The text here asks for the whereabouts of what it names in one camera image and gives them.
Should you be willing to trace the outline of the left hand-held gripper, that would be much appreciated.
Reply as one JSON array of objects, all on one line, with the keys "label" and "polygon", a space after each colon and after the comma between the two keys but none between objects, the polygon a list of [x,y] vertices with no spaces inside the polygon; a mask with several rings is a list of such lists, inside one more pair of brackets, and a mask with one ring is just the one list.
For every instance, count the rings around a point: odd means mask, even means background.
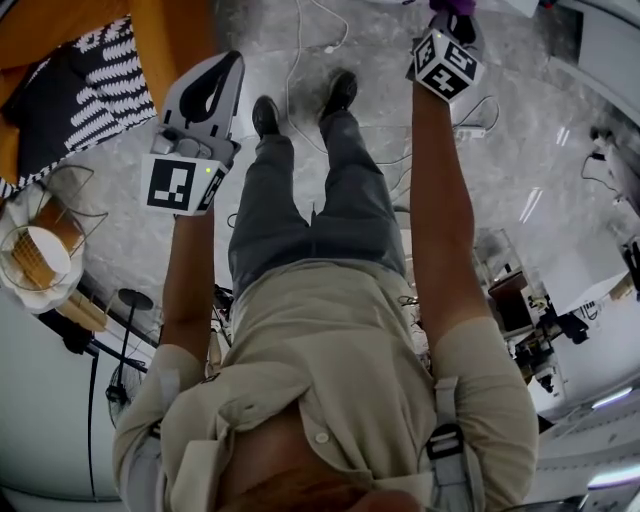
[{"label": "left hand-held gripper", "polygon": [[169,88],[163,122],[203,124],[207,142],[162,125],[141,165],[141,205],[175,216],[201,216],[234,164],[241,145],[227,138],[237,113],[244,59],[229,51],[201,61]]}]

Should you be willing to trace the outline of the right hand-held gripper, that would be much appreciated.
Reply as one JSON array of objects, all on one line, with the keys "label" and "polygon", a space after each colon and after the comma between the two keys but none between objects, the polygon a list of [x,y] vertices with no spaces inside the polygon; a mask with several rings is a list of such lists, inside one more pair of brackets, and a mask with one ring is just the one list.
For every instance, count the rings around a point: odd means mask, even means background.
[{"label": "right hand-held gripper", "polygon": [[474,16],[437,12],[414,43],[407,79],[453,103],[477,86],[484,74],[484,37]]}]

